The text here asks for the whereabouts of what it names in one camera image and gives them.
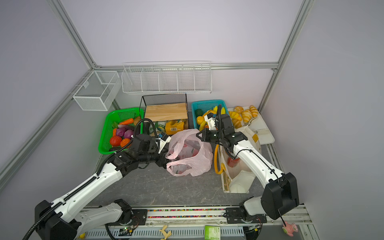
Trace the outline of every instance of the green tissue package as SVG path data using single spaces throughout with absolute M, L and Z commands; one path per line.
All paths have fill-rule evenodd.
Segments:
M 205 240 L 220 240 L 220 227 L 206 226 Z

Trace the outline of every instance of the yellow handle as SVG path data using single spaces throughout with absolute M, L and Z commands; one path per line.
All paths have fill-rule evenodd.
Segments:
M 215 148 L 214 163 L 215 163 L 215 172 L 216 172 L 216 174 L 221 174 L 225 170 L 225 165 L 224 165 L 224 163 L 221 163 L 220 171 L 217 169 L 217 151 L 218 151 L 218 144 L 216 145 L 216 148 Z

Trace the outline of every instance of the pink plastic bag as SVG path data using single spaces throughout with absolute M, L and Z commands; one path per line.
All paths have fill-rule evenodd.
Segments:
M 198 132 L 198 129 L 187 129 L 172 136 L 166 158 L 174 160 L 180 157 L 180 160 L 167 163 L 167 171 L 172 175 L 198 176 L 211 169 L 211 144 L 196 137 Z

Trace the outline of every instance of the green plastic basket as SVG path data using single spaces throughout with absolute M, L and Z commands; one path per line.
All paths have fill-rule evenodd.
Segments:
M 112 145 L 109 144 L 109 140 L 112 137 L 112 123 L 117 122 L 120 123 L 122 121 L 125 121 L 129 118 L 136 118 L 138 116 L 141 116 L 143 118 L 144 111 L 141 108 L 127 108 L 127 109 L 121 109 L 116 110 L 111 113 L 109 113 L 105 119 L 103 132 L 101 133 L 100 143 L 99 143 L 99 152 L 101 154 L 112 154 L 114 151 L 109 151 L 109 149 L 112 148 Z M 143 133 L 143 125 L 141 124 L 140 127 L 140 133 Z

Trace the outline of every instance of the pink plush toy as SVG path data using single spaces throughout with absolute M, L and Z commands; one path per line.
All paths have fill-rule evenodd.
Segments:
M 288 224 L 286 221 L 285 224 L 286 226 L 283 226 L 283 231 L 288 234 L 288 236 L 293 237 L 293 232 L 299 231 L 296 224 Z

